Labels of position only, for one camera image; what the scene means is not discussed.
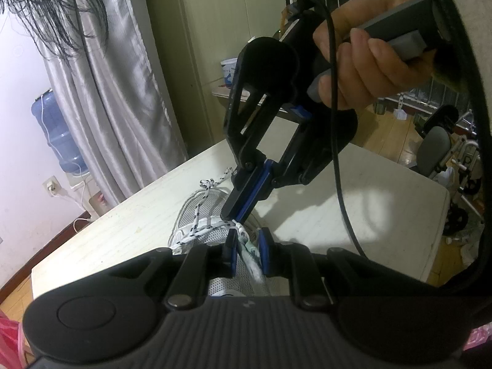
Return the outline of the person's right hand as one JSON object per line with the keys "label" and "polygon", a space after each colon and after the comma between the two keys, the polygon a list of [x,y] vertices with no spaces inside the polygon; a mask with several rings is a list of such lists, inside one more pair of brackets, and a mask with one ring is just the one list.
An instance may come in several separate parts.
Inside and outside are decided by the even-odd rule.
{"label": "person's right hand", "polygon": [[338,109],[364,110],[426,83],[434,72],[434,52],[410,64],[389,44],[372,38],[359,25],[409,0],[350,0],[332,12],[337,44]]}

